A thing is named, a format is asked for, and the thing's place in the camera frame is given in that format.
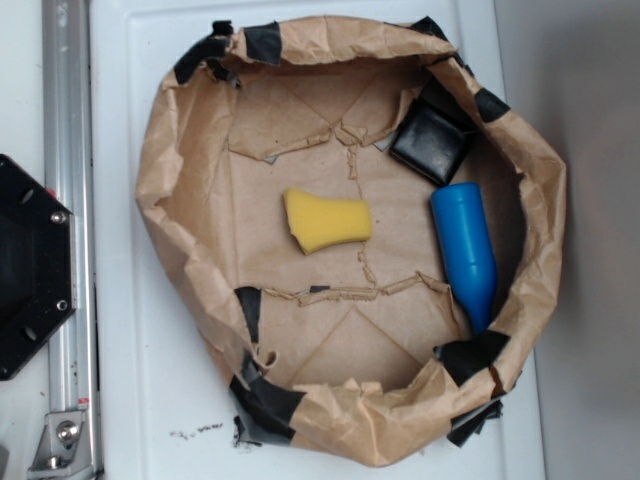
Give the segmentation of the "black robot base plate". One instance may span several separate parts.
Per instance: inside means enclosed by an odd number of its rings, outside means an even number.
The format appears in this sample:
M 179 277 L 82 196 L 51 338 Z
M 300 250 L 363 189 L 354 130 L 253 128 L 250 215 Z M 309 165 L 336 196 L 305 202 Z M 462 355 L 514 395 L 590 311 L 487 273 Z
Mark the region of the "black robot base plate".
M 75 311 L 73 214 L 1 156 L 1 379 L 9 381 Z

